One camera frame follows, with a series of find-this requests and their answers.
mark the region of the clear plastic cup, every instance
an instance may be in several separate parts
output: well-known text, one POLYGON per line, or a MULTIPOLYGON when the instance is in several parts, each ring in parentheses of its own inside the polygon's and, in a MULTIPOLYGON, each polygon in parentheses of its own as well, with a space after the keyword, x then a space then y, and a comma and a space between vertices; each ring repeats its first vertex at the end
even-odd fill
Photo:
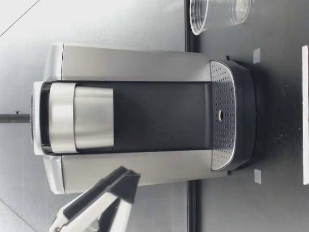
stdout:
POLYGON ((244 23, 250 8, 251 0, 190 0, 192 32, 244 23))

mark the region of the gray table surface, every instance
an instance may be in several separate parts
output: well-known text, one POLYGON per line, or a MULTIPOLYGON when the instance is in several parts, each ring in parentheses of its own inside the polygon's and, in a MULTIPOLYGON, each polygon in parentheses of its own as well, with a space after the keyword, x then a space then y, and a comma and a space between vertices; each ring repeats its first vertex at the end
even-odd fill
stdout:
POLYGON ((309 187, 302 185, 302 46, 309 44, 309 1, 255 0, 245 24, 210 29, 200 52, 228 55, 251 70, 256 88, 254 159, 228 178, 201 186, 202 232, 309 230, 309 187), (253 64, 253 50, 261 62, 253 64), (254 182, 262 171, 262 184, 254 182))

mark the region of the perforated drip tray grate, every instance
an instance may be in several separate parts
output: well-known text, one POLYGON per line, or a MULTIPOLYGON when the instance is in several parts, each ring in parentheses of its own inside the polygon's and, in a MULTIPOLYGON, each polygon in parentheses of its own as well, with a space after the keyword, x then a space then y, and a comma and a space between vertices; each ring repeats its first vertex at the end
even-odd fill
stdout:
POLYGON ((229 164, 236 141, 236 97, 233 74, 223 64, 211 62, 213 104, 212 169, 229 164))
POLYGON ((233 61, 211 61, 213 171, 249 161, 255 143, 255 94, 250 72, 233 61))

